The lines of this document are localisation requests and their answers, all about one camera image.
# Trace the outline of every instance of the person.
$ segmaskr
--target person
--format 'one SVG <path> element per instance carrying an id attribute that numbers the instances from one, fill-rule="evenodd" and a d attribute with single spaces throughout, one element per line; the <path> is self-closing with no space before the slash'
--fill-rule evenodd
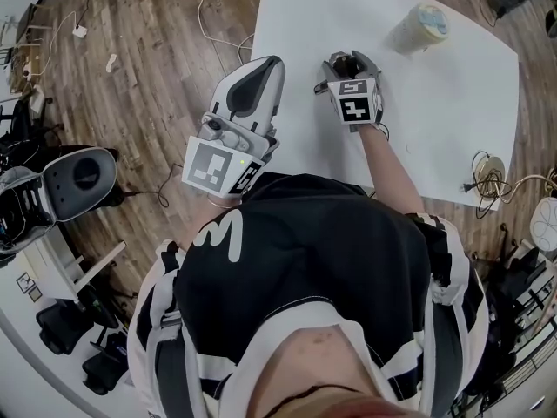
<path id="1" fill-rule="evenodd" d="M 151 416 L 435 417 L 472 379 L 478 275 L 384 134 L 359 135 L 377 200 L 266 173 L 241 203 L 203 197 L 158 250 L 128 338 Z"/>

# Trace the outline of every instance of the person's right arm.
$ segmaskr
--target person's right arm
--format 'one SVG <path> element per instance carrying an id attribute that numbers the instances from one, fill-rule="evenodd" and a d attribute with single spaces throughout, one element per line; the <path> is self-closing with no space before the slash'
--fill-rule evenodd
<path id="1" fill-rule="evenodd" d="M 424 203 L 382 131 L 359 127 L 377 199 L 400 213 L 424 212 Z"/>

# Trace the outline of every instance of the wooden floor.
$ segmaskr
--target wooden floor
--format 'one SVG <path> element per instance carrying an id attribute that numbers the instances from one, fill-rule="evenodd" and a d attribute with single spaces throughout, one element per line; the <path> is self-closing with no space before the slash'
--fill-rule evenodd
<path id="1" fill-rule="evenodd" d="M 91 0 L 83 40 L 71 35 L 73 16 L 64 24 L 52 51 L 42 85 L 55 100 L 51 122 L 64 122 L 67 144 L 115 147 L 121 153 L 118 180 L 126 189 L 156 190 L 172 163 L 184 161 L 186 139 L 197 130 L 218 81 L 238 67 L 236 49 L 205 39 L 198 27 L 200 0 Z M 491 29 L 480 14 L 479 0 L 438 0 L 478 22 L 513 48 L 520 60 L 520 110 L 510 180 L 555 165 L 557 151 L 557 57 L 555 41 L 544 28 L 549 0 L 533 0 Z M 53 26 L 72 11 L 81 16 L 86 0 L 45 0 L 53 6 Z M 203 20 L 213 37 L 234 43 L 252 34 L 259 0 L 207 0 Z M 490 20 L 493 16 L 483 2 Z M 46 37 L 48 46 L 51 37 Z M 117 55 L 112 72 L 105 69 Z M 113 279 L 137 291 L 155 259 L 155 247 L 182 236 L 195 214 L 198 196 L 180 183 L 175 169 L 165 188 L 162 208 L 153 195 L 128 199 L 118 208 L 85 214 L 69 224 L 79 251 L 96 258 L 120 240 L 127 250 Z M 495 256 L 499 225 L 508 224 L 517 239 L 527 238 L 529 220 L 542 197 L 532 183 L 510 206 L 479 221 L 474 209 L 428 200 L 430 212 L 451 220 L 467 251 Z"/>

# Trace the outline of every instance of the forearm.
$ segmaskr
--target forearm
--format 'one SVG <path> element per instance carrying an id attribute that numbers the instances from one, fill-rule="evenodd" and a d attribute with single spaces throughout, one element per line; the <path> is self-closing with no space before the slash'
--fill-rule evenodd
<path id="1" fill-rule="evenodd" d="M 234 207 L 239 204 L 239 199 L 220 199 L 217 197 L 213 197 L 212 195 L 209 196 L 211 197 L 211 201 L 213 201 L 215 204 L 226 206 L 226 208 Z M 196 205 L 196 215 L 193 218 L 193 221 L 190 223 L 187 233 L 180 242 L 180 247 L 187 251 L 191 246 L 193 240 L 198 236 L 201 228 L 209 223 L 211 220 L 217 218 L 225 210 L 226 209 L 223 207 L 217 207 L 212 204 L 209 201 L 208 196 L 204 196 L 199 199 Z"/>
<path id="2" fill-rule="evenodd" d="M 385 135 L 371 125 L 359 128 L 377 199 L 401 213 L 424 212 L 424 203 Z"/>

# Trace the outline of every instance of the desk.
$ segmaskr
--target desk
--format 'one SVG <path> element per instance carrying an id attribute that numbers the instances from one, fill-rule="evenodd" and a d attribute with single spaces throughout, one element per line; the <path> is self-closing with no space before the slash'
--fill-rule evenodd
<path id="1" fill-rule="evenodd" d="M 41 239 L 31 243 L 16 256 L 16 264 L 35 280 L 41 293 L 53 299 L 77 300 L 77 294 L 93 277 L 125 249 L 120 242 L 87 273 L 75 259 L 57 226 Z"/>
<path id="2" fill-rule="evenodd" d="M 447 41 L 404 57 L 384 45 L 417 3 L 447 15 Z M 261 0 L 252 58 L 285 62 L 285 89 L 273 124 L 281 146 L 270 172 L 312 173 L 372 186 L 357 134 L 342 128 L 328 95 L 315 97 L 321 63 L 357 50 L 382 70 L 383 122 L 420 195 L 476 205 L 462 184 L 478 150 L 510 166 L 519 101 L 514 51 L 460 13 L 433 0 Z"/>

